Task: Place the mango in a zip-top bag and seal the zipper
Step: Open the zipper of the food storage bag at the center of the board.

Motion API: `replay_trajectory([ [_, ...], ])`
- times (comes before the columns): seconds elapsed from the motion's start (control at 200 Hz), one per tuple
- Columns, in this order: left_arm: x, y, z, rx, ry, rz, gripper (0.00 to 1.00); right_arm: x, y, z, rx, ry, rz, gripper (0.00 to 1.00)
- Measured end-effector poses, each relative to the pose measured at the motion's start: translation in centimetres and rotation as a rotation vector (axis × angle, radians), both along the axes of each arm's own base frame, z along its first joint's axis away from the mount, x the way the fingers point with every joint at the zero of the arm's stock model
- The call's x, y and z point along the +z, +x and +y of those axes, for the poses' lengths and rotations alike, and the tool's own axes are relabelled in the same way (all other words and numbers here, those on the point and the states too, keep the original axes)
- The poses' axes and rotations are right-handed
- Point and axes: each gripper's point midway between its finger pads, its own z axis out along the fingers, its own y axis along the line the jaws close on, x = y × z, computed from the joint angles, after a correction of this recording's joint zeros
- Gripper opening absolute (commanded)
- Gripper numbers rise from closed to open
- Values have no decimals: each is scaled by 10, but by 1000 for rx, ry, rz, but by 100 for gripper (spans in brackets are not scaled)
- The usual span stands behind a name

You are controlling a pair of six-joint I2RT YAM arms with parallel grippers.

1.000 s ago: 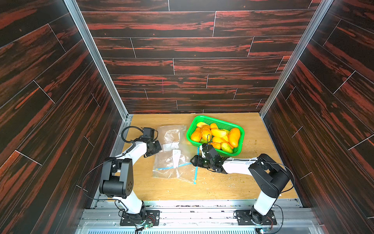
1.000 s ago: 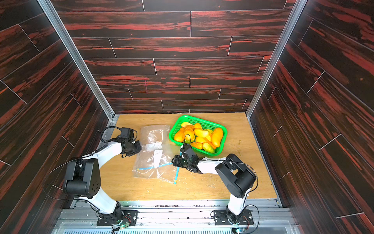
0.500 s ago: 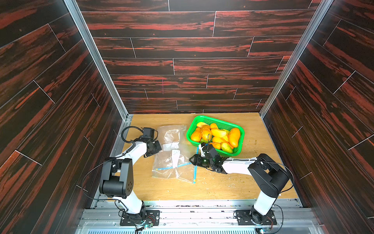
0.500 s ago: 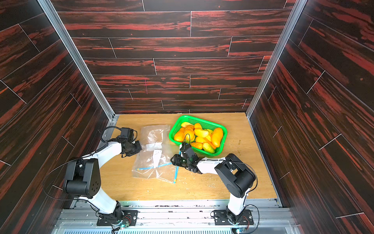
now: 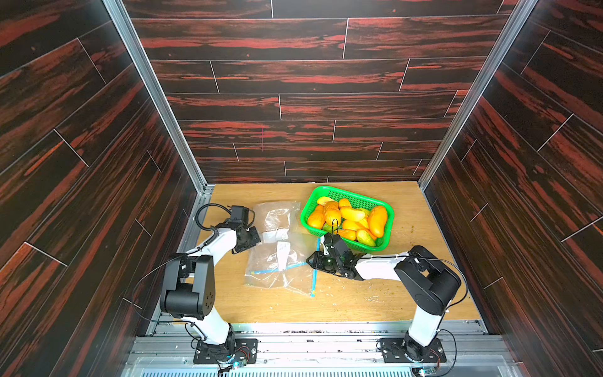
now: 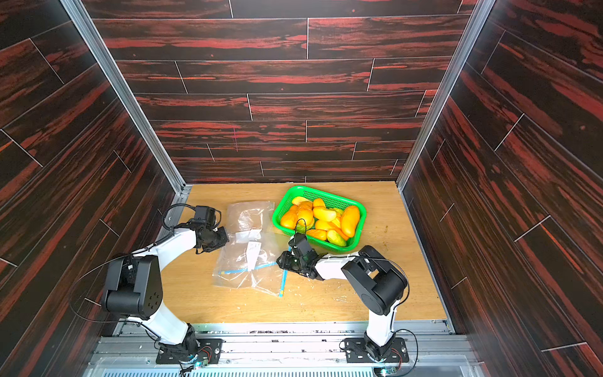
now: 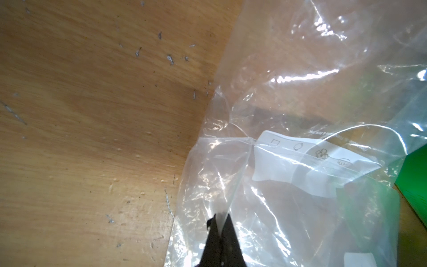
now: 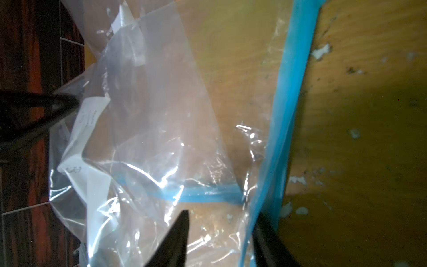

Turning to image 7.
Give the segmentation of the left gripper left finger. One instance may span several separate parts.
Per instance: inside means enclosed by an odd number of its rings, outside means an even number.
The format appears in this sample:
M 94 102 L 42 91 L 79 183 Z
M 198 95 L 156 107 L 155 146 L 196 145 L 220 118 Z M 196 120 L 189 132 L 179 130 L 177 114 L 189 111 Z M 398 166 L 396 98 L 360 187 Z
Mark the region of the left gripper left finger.
M 198 267 L 220 267 L 221 266 L 221 236 L 216 221 L 216 215 L 207 221 L 209 230 L 205 248 Z

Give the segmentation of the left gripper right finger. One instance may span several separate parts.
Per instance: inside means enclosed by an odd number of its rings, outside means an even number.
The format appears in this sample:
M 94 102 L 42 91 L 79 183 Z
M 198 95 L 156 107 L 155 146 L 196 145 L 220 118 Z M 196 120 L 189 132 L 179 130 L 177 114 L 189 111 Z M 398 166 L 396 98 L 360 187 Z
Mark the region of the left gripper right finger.
M 224 267 L 247 267 L 230 214 L 222 228 L 221 242 Z

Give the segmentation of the clear zip bag blue zipper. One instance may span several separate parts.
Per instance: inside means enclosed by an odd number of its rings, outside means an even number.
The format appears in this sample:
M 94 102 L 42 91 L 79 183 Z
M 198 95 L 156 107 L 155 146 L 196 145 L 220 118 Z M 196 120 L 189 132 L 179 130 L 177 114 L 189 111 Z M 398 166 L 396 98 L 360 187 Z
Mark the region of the clear zip bag blue zipper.
M 427 143 L 425 1 L 245 1 L 183 170 L 164 265 L 227 215 L 247 267 L 394 267 Z

